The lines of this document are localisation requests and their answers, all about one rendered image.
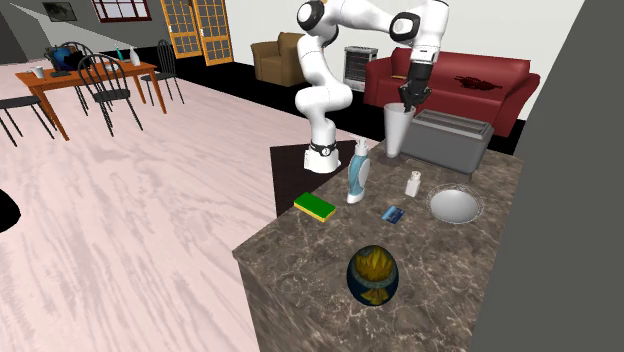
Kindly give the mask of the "black spindle chair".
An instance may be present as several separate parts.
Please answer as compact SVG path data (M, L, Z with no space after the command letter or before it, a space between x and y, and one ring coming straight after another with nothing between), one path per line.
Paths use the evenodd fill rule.
M81 43L65 42L57 47L54 56L61 70L74 71L81 59L91 53L92 51Z
M41 103L41 100L37 96L21 96L21 97L0 99L0 110L2 110L7 115L9 121L11 122L11 124L13 125L14 129L17 131L20 137L23 136L23 133L21 132L15 120L13 119L9 110L15 109L15 108L26 107L26 106L29 106L33 110L36 117L38 118L42 126L45 128L50 138L54 139L54 135L51 132L50 128L53 128L54 130L56 130L56 126L54 122L52 121L52 119L45 112L43 105Z
M143 129L130 102L131 94L125 71L118 60L104 54L86 55L78 63L77 72L93 101L99 105L111 136L114 136L114 132L108 105L117 100L123 100L128 104L139 129Z
M157 55L160 63L161 71L156 73L158 81L164 81L170 98L173 98L168 80L172 79L180 96L180 100L184 103L184 98L177 82L177 73L175 67L175 53L172 45L164 39L157 44Z

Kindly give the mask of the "blue card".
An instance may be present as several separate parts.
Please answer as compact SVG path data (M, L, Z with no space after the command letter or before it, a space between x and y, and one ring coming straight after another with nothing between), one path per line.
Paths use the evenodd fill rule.
M391 205L381 216L381 218L389 223L396 224L402 216L405 214L405 211Z

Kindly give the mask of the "blue and white spray bottle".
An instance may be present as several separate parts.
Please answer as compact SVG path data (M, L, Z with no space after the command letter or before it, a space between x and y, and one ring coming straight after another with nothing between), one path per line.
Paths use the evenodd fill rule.
M365 193L365 184L370 170L369 148L364 137L358 139L348 167L349 190L346 201L359 202Z

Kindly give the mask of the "green and yellow sponge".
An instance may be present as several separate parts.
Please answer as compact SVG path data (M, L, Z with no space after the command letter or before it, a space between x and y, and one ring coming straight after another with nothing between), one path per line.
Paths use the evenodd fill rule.
M298 196L294 200L293 205L321 222L325 222L336 212L334 205L309 192L304 192Z

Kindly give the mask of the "red sofa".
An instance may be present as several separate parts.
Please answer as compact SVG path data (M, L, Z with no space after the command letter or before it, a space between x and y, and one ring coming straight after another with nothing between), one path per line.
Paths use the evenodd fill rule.
M365 104L384 107L400 100L410 54L397 47L389 57L366 64ZM428 81L432 93L417 110L484 121L495 135L507 137L539 83L528 60L442 51Z

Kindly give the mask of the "blue and gold egg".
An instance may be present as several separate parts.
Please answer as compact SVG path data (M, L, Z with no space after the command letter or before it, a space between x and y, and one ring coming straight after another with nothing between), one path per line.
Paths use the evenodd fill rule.
M367 306L380 306L389 302L397 291L398 266L385 248L369 245L351 257L346 279L356 300Z

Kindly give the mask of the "tall white vase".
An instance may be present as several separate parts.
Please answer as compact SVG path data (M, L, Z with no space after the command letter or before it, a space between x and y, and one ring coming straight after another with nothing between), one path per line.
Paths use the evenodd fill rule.
M405 110L400 102L384 106L385 151L389 158L397 157L406 133L414 117L416 108Z

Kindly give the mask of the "red framed window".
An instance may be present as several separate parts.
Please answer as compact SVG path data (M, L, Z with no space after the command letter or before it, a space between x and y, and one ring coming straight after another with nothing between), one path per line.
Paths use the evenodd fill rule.
M101 23L150 21L146 0L91 0Z

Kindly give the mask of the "orange wooden dining table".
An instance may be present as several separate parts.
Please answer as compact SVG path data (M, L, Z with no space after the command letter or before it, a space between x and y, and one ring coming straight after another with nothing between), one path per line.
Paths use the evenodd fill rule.
M120 62L114 58L104 54L94 54L94 57L98 57L98 62L94 63L91 69L86 71L77 70L70 72L66 76L53 77L53 69L44 69L44 75L42 78L38 78L33 72L17 72L15 76L28 88L28 90L41 100L41 104L44 111L52 119L54 126L60 132L65 141L69 141L62 123L57 117L54 108L46 96L46 92L50 90L81 86L86 83L86 79L83 77L83 73L86 72L89 75L89 83L104 83L110 81L110 73L115 75L115 79L118 79L117 74L122 75L122 79L127 77L134 79L141 101L146 104L146 98L142 90L139 77L142 75L148 75L153 84L153 90L156 94L157 101L164 114L167 113L167 109L163 100L161 89L156 76L156 66L146 62L140 62L138 65L134 65L130 62Z

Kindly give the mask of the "orange glazed door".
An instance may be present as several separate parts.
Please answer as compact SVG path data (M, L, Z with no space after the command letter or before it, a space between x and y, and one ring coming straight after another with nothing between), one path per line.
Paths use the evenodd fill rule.
M160 0L160 3L176 58L202 56L193 0Z
M193 0L193 8L206 65L233 62L225 0Z

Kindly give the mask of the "dark wall picture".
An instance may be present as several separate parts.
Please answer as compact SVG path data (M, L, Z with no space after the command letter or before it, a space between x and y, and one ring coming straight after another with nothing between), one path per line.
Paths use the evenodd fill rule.
M77 20L69 2L43 2L44 10L52 22L73 22Z

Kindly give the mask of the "grey toaster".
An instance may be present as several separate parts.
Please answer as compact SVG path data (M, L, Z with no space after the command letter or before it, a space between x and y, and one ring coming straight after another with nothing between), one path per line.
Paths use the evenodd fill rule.
M412 119L400 152L471 175L479 167L493 132L488 122L425 109Z

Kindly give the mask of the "dark robot stand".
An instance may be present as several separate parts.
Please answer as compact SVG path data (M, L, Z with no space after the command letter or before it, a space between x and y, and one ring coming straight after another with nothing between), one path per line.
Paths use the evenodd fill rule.
M304 192L313 192L335 174L342 171L354 154L355 140L337 142L341 165L327 174L311 172L303 167L308 144L272 146L270 160L273 177L276 216L293 207L295 199Z

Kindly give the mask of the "silver bowl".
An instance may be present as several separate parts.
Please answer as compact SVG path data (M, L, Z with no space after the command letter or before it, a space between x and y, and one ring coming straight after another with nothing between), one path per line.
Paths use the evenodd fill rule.
M427 205L435 218L455 225L478 219L485 207L482 197L473 188L456 183L434 187L427 195Z

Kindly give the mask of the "white heater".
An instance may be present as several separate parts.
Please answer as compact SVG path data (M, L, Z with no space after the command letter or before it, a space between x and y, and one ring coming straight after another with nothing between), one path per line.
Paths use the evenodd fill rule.
M367 63L377 58L378 49L362 46L347 46L344 48L344 74L343 83L352 90L363 92L365 90Z

